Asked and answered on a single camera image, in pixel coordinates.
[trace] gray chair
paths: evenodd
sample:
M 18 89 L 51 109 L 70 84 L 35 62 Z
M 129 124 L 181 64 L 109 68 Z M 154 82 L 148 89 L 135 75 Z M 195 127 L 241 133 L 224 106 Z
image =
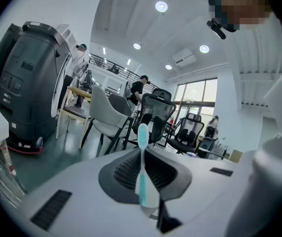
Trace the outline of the gray chair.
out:
M 110 153 L 116 141 L 117 147 L 120 138 L 125 138 L 123 150 L 126 149 L 133 118 L 116 111 L 107 98 L 106 93 L 97 85 L 93 86 L 92 89 L 90 116 L 92 117 L 92 121 L 83 137 L 82 147 L 88 133 L 92 126 L 94 126 L 102 134 L 102 143 L 104 135 L 111 140 L 111 144 L 107 148 L 105 155 Z
M 116 94 L 110 94 L 110 96 L 108 97 L 108 100 L 110 101 L 111 106 L 116 111 L 128 117 L 131 116 L 132 111 L 125 97 L 121 97 Z
M 83 123 L 83 130 L 82 130 L 82 134 L 81 134 L 81 137 L 80 137 L 80 143 L 79 143 L 79 146 L 78 146 L 78 148 L 81 148 L 82 145 L 83 145 L 83 143 L 82 143 L 83 142 L 83 136 L 84 136 L 87 124 L 90 120 L 90 114 L 89 114 L 88 111 L 83 110 L 79 107 L 66 105 L 66 102 L 68 102 L 67 98 L 68 98 L 68 96 L 71 95 L 70 93 L 75 93 L 78 96 L 83 96 L 83 97 L 87 97 L 87 98 L 91 97 L 91 94 L 85 92 L 84 90 L 68 86 L 68 89 L 67 89 L 67 91 L 66 91 L 66 93 L 63 97 L 63 101 L 62 101 L 62 104 L 61 104 L 61 109 L 60 109 L 59 118 L 58 118 L 56 139 L 59 138 L 62 116 L 67 116 L 69 118 L 68 126 L 67 126 L 67 133 L 69 131 L 70 120 L 76 119 L 76 120 L 80 121 L 81 123 Z

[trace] black shirt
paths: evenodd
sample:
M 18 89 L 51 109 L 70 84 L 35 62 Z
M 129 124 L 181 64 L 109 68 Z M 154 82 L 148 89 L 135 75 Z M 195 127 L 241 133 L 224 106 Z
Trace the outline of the black shirt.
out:
M 138 99 L 135 96 L 136 92 L 139 92 L 139 94 L 142 94 L 143 90 L 143 83 L 141 81 L 136 81 L 132 84 L 132 88 L 130 89 L 132 95 L 130 96 L 129 100 L 134 104 L 138 104 Z

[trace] office chair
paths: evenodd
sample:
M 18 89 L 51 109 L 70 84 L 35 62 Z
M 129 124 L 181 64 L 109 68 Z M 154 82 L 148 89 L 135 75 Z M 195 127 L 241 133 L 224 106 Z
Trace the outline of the office chair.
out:
M 176 109 L 176 104 L 170 100 L 163 99 L 154 94 L 144 94 L 141 102 L 141 111 L 138 119 L 132 126 L 135 134 L 138 134 L 138 127 L 141 123 L 149 125 L 153 122 L 152 131 L 149 133 L 149 144 L 160 141 L 169 118 Z
M 156 89 L 153 90 L 152 95 L 161 97 L 161 98 L 163 98 L 165 100 L 169 100 L 169 101 L 171 101 L 171 99 L 172 99 L 172 94 L 170 92 L 168 92 L 167 90 L 164 90 L 164 89 L 156 88 Z
M 199 115 L 188 113 L 181 119 L 180 129 L 175 138 L 167 139 L 167 143 L 177 149 L 177 154 L 195 152 L 197 138 L 205 124 L 198 121 Z

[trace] floor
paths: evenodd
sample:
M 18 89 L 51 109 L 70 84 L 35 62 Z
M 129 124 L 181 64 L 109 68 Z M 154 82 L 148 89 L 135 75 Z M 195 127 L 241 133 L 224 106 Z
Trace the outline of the floor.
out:
M 84 102 L 82 108 L 88 109 L 89 106 Z M 97 156 L 100 133 L 92 127 L 83 148 L 79 149 L 79 137 L 82 133 L 83 124 L 76 120 L 71 120 L 69 132 L 66 133 L 67 121 L 67 118 L 63 118 L 59 138 L 56 140 L 56 133 L 52 134 L 48 141 L 45 142 L 41 154 L 23 155 L 10 152 L 17 177 L 29 193 L 68 166 Z M 129 139 L 133 140 L 136 138 L 137 136 L 132 131 Z M 100 149 L 99 156 L 103 155 L 109 143 L 110 140 L 104 138 L 104 144 Z M 118 145 L 116 151 L 121 150 L 120 145 Z M 128 143 L 127 148 L 133 147 L 135 145 Z M 168 145 L 165 150 L 176 153 L 176 150 Z

